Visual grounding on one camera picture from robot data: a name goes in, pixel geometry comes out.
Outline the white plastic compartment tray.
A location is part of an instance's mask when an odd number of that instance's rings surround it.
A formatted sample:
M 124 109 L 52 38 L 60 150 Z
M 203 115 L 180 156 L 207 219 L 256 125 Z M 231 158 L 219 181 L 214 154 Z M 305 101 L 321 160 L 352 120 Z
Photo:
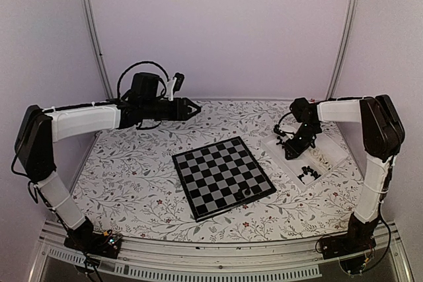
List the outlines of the white plastic compartment tray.
M 260 146 L 263 151 L 265 151 L 270 158 L 288 175 L 290 180 L 301 190 L 305 191 L 312 185 L 323 180 L 324 177 L 330 175 L 338 168 L 348 157 L 348 153 L 342 147 L 340 147 L 336 142 L 334 142 L 330 137 L 325 134 L 320 135 L 315 141 L 315 147 L 309 147 L 304 153 L 302 153 L 298 158 L 293 160 L 285 159 L 285 150 L 277 145 L 276 139 L 277 135 L 274 132 L 270 132 L 269 136 L 263 138 L 260 141 Z M 330 170 L 319 168 L 312 160 L 310 156 L 310 151 L 312 149 L 320 149 L 323 151 L 330 159 L 332 160 L 333 167 Z M 311 168 L 318 171 L 322 176 L 315 180 L 309 185 L 302 184 L 297 176 L 301 173 L 302 166 L 310 166 Z

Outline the black and grey chessboard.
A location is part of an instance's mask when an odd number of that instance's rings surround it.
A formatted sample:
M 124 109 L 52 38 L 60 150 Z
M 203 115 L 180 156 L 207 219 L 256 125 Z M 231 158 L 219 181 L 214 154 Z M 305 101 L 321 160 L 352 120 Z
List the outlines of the black and grey chessboard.
M 172 160 L 197 223 L 276 193 L 239 136 L 173 155 Z M 236 201 L 234 193 L 244 194 L 247 188 L 251 195 Z

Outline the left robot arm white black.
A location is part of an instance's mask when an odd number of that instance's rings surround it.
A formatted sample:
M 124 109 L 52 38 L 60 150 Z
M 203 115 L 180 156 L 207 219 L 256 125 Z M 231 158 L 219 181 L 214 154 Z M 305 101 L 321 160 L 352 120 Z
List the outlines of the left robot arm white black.
M 65 227 L 74 243 L 85 252 L 98 246 L 92 222 L 84 215 L 60 176 L 64 147 L 71 139 L 100 131 L 135 127 L 143 122 L 185 122 L 200 113 L 201 107 L 189 98 L 177 97 L 184 76 L 176 73 L 162 79 L 152 73 L 136 73 L 131 87 L 116 98 L 102 102 L 26 109 L 15 141 L 14 163 L 33 185 L 35 199 L 41 199 Z

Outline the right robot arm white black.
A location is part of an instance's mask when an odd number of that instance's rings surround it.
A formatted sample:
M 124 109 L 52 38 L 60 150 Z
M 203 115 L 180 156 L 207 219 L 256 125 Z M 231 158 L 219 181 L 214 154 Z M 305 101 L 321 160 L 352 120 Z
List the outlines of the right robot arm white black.
M 321 242 L 348 253 L 369 248 L 373 232 L 382 220 L 381 204 L 389 190 L 395 158 L 405 139 L 404 127 L 391 98 L 386 94 L 322 102 L 296 98 L 289 111 L 301 125 L 293 137 L 285 142 L 288 160 L 296 159 L 314 144 L 317 134 L 322 131 L 323 122 L 360 123 L 367 153 L 360 200 L 350 216 L 347 233 L 324 238 Z

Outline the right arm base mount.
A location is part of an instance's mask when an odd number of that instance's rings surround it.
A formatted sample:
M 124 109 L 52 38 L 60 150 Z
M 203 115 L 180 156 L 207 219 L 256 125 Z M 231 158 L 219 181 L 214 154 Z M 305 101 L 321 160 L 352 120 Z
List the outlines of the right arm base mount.
M 333 236 L 325 234 L 315 244 L 315 251 L 323 255 L 323 259 L 348 256 L 339 260 L 341 270 L 348 275 L 362 274 L 375 255 L 376 241 L 373 237 L 365 242 L 352 242 L 346 234 Z

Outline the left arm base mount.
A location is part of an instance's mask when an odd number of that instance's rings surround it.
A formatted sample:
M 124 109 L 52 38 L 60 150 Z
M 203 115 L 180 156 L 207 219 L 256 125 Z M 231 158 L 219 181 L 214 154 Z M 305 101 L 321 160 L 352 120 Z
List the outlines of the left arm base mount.
M 117 259 L 122 245 L 123 235 L 112 230 L 93 232 L 92 230 L 70 230 L 64 246 L 82 253 Z

